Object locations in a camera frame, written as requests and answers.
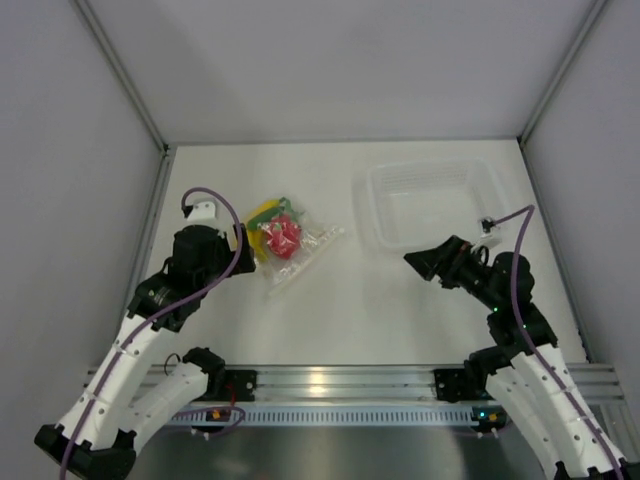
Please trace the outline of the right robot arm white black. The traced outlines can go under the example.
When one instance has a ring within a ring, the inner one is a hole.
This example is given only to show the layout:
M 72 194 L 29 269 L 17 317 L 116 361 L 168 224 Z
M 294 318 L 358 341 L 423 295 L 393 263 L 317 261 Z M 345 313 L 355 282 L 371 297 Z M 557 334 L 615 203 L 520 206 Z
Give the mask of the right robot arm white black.
M 469 355 L 462 390 L 500 404 L 547 478 L 638 478 L 638 463 L 598 423 L 555 333 L 533 303 L 534 278 L 524 256 L 502 252 L 490 259 L 487 248 L 452 236 L 403 258 L 423 280 L 460 288 L 488 308 L 495 344 Z

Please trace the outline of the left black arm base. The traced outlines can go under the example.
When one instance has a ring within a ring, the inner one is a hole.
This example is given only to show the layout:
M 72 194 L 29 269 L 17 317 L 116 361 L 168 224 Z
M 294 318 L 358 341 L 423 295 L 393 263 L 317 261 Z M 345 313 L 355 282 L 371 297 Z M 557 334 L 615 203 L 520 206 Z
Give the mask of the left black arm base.
M 254 402 L 258 372 L 253 369 L 224 369 L 208 381 L 205 401 Z

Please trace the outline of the red fake dragon fruit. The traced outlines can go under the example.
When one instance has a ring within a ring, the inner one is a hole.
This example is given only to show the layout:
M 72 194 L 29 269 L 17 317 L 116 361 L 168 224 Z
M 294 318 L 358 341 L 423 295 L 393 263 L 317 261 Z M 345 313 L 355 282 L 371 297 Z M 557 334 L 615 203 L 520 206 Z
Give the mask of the red fake dragon fruit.
M 282 260 L 289 260 L 301 247 L 302 228 L 287 214 L 272 218 L 261 229 L 268 249 Z

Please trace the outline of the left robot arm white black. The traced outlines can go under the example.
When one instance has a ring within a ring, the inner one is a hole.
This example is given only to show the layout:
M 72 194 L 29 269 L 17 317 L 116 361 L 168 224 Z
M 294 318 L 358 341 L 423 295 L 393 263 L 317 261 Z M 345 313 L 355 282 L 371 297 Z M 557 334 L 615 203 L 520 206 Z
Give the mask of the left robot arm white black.
M 245 225 L 237 224 L 235 234 L 232 248 L 215 228 L 183 228 L 161 269 L 136 287 L 93 378 L 71 409 L 35 436 L 59 464 L 60 478 L 126 478 L 146 443 L 182 408 L 225 391 L 225 361 L 207 347 L 193 347 L 150 392 L 135 397 L 154 358 L 169 349 L 206 295 L 231 276 L 255 271 Z

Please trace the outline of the clear zip top bag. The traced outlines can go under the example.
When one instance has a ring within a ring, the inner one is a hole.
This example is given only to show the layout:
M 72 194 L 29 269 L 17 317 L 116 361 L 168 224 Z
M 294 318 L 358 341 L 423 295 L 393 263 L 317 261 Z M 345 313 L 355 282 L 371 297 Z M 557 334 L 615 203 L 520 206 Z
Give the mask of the clear zip top bag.
M 310 265 L 316 262 L 344 234 L 344 229 L 341 226 L 315 221 L 302 204 L 291 198 L 289 199 L 296 210 L 304 212 L 298 222 L 302 228 L 300 249 L 289 260 L 282 260 L 268 249 L 263 232 L 262 246 L 267 255 L 267 260 L 260 263 L 255 258 L 258 269 L 270 282 L 268 295 L 271 297 L 286 290 L 294 281 L 298 280 L 309 269 Z M 254 210 L 245 217 L 244 222 Z

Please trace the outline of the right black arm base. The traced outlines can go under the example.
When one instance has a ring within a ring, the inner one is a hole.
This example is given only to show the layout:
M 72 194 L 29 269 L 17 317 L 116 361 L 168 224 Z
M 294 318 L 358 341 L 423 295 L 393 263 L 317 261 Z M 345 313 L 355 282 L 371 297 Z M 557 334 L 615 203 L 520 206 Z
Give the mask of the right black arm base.
M 464 368 L 435 369 L 433 375 L 438 400 L 457 403 L 492 399 L 484 388 L 483 378 Z

